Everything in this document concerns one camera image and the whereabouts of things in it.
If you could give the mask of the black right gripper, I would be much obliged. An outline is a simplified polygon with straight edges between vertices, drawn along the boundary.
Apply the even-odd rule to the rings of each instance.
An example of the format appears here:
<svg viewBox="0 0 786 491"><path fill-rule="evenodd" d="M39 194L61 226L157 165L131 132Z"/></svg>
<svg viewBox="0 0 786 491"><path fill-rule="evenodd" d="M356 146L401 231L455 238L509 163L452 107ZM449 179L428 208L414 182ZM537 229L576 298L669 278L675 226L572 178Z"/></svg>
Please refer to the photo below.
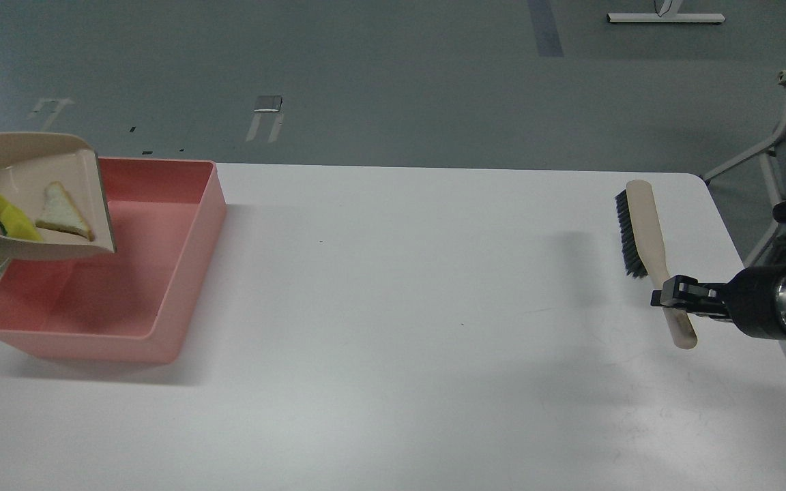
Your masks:
<svg viewBox="0 0 786 491"><path fill-rule="evenodd" d="M651 305L733 323L752 338L786 341L786 265L749 267L728 283L673 276L652 291Z"/></svg>

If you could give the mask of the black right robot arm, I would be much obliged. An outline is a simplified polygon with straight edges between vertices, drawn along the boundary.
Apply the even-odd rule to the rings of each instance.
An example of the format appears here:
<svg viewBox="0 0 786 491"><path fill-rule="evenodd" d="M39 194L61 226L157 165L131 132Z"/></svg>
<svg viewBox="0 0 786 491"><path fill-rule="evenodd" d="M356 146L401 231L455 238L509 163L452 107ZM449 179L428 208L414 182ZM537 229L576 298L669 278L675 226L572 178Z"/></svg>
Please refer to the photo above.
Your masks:
<svg viewBox="0 0 786 491"><path fill-rule="evenodd" d="M786 201L772 215L786 226ZM786 264L751 265L726 283L673 276L653 291L651 305L727 321L751 338L786 340Z"/></svg>

